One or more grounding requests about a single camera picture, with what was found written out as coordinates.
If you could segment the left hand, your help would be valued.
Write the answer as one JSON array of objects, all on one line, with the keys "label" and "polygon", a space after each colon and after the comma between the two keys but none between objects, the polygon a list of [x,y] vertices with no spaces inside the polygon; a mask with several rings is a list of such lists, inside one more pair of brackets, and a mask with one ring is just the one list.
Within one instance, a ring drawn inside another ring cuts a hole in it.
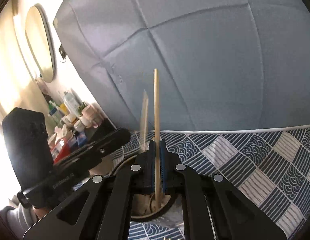
[{"label": "left hand", "polygon": [[36,214],[37,219],[41,220],[43,217],[45,217],[48,213],[52,211],[52,208],[51,207],[37,208],[34,206],[33,210]]}]

